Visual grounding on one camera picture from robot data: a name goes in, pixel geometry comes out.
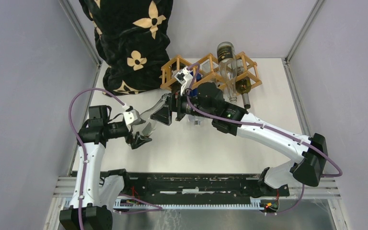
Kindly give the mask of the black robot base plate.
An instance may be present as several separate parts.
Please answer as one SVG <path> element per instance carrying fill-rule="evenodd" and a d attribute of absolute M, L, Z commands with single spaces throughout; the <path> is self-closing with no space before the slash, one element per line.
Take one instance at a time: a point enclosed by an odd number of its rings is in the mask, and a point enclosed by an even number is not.
<path fill-rule="evenodd" d="M 250 198 L 286 197 L 288 185 L 273 189 L 259 174 L 128 172 L 100 173 L 100 185 L 112 175 L 123 177 L 122 193 L 154 205 L 236 205 Z"/>

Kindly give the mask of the clear bottle with dark label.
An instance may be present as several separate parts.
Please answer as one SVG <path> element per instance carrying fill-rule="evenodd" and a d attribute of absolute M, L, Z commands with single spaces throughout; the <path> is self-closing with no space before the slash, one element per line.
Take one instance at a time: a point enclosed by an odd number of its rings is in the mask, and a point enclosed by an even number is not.
<path fill-rule="evenodd" d="M 151 120 L 150 116 L 157 112 L 164 106 L 168 106 L 167 102 L 170 98 L 168 93 L 165 93 L 161 96 L 161 98 L 148 110 L 142 112 L 140 114 L 140 118 L 142 119 L 142 123 L 139 125 L 134 125 L 132 127 L 133 133 L 140 133 L 143 136 L 150 137 L 153 131 L 156 129 L 157 121 Z"/>

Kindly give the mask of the clear bottle with black label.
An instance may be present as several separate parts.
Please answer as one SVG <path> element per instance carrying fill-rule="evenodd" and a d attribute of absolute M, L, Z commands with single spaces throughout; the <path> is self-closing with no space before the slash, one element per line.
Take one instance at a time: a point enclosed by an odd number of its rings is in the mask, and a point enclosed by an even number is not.
<path fill-rule="evenodd" d="M 231 103 L 237 102 L 236 77 L 237 63 L 234 46 L 231 42 L 222 42 L 217 47 L 218 67 L 221 77 L 226 84 L 228 99 Z"/>

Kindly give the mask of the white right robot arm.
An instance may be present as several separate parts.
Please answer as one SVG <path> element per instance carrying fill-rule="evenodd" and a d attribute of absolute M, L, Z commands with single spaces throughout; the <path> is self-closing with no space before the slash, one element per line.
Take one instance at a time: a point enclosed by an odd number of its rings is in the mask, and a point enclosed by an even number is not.
<path fill-rule="evenodd" d="M 311 187 L 320 183 L 328 156 L 326 139 L 321 134 L 297 135 L 264 123 L 246 109 L 226 102 L 223 92 L 210 82 L 191 93 L 176 90 L 167 94 L 164 105 L 150 118 L 169 126 L 173 113 L 178 121 L 186 115 L 210 118 L 217 131 L 257 141 L 288 157 L 288 162 L 262 172 L 257 188 L 265 196 L 288 183 Z"/>

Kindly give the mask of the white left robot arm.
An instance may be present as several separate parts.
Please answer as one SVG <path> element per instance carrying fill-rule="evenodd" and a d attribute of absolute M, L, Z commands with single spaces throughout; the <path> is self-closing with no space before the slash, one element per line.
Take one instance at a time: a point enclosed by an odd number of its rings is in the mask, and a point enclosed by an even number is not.
<path fill-rule="evenodd" d="M 91 106 L 89 118 L 77 133 L 79 169 L 69 208 L 62 210 L 59 222 L 66 230 L 110 230 L 113 227 L 114 205 L 118 195 L 131 190 L 126 171 L 106 176 L 100 184 L 100 174 L 106 144 L 110 139 L 130 138 L 133 129 L 148 123 L 144 113 L 128 106 L 123 119 L 113 122 L 111 108 Z"/>

